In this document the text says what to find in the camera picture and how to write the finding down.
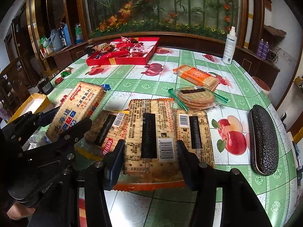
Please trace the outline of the person left hand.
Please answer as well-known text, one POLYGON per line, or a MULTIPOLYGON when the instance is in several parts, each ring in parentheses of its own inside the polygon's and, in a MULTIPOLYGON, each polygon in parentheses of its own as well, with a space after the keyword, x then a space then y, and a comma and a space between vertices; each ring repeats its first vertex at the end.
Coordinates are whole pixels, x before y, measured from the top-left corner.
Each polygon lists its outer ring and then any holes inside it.
POLYGON ((12 207, 8 210, 7 215, 10 219, 20 220, 28 217, 35 212, 35 208, 24 207, 18 202, 15 202, 12 207))

